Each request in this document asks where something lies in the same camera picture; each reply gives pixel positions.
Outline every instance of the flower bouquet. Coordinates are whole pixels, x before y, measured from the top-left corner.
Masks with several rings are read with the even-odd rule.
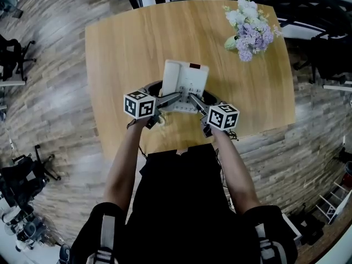
[[[230,7],[223,7],[226,18],[236,31],[225,42],[225,49],[238,49],[241,61],[252,60],[253,54],[265,51],[268,45],[274,40],[274,33],[279,36],[282,33],[274,25],[271,30],[263,10],[258,10],[257,4],[252,0],[238,0],[238,9],[231,10]]]

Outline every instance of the wooden floor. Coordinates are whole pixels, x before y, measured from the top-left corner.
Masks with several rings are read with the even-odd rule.
[[[87,88],[84,28],[131,7],[128,0],[21,0],[18,7],[23,16],[1,20],[0,34],[23,45],[36,40],[29,57],[37,63],[27,65],[26,86],[6,89],[0,159],[6,166],[11,157],[34,154],[36,144],[43,158],[55,154],[53,169],[63,179],[51,180],[34,206],[71,244],[101,201],[110,165],[102,156]],[[295,42],[287,45],[291,63],[304,58]],[[295,124],[236,143],[261,201],[284,212],[303,202],[312,207],[342,177],[343,165],[331,159],[352,130],[350,95],[324,90],[321,80],[311,85],[310,75],[310,68],[293,70]]]

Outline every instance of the wooden table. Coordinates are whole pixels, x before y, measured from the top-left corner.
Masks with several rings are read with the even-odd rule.
[[[209,66],[206,90],[240,110],[236,132],[256,134],[295,122],[293,81],[283,37],[264,54],[241,62],[224,49],[234,31],[223,5],[236,1],[193,0],[153,5],[104,19],[86,28],[86,64],[95,120],[107,158],[114,157],[132,120],[123,95],[161,80],[166,59]],[[279,25],[272,7],[270,25]],[[145,129],[146,153],[212,142],[200,128],[200,114],[167,113],[164,127]]]

